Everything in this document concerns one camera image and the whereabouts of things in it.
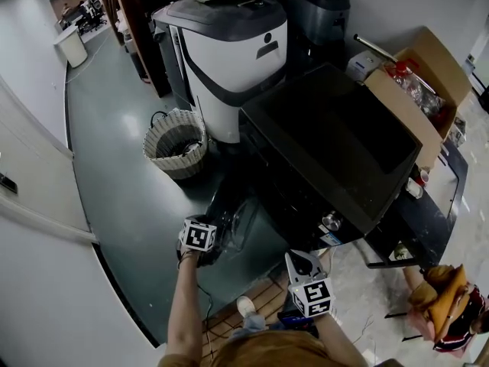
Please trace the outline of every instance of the woven waste basket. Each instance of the woven waste basket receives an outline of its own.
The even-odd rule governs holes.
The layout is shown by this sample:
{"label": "woven waste basket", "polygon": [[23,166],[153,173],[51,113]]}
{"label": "woven waste basket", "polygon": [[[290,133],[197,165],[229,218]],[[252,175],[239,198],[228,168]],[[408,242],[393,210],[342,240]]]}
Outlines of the woven waste basket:
{"label": "woven waste basket", "polygon": [[[154,122],[156,114],[163,114]],[[203,169],[209,146],[202,119],[194,112],[156,112],[144,137],[144,156],[173,180],[184,180]]]}

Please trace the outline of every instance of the white door frame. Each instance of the white door frame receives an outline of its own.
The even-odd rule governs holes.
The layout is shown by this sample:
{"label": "white door frame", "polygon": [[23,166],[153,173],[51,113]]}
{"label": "white door frame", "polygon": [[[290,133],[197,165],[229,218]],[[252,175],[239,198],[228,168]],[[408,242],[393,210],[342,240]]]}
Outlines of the white door frame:
{"label": "white door frame", "polygon": [[[2,76],[0,76],[0,88],[6,91],[8,96],[11,97],[15,106],[32,123],[34,129],[45,137],[59,152],[66,155],[71,161],[73,161],[73,152],[66,148],[32,115],[21,100],[13,93],[8,84],[3,80]],[[30,226],[31,228],[39,229],[40,231],[59,236],[61,238],[85,243],[99,243],[92,232],[83,231],[81,229],[57,222],[56,220],[43,216],[42,214],[22,206],[19,203],[10,201],[4,196],[0,196],[0,214],[13,219],[16,222]]]}

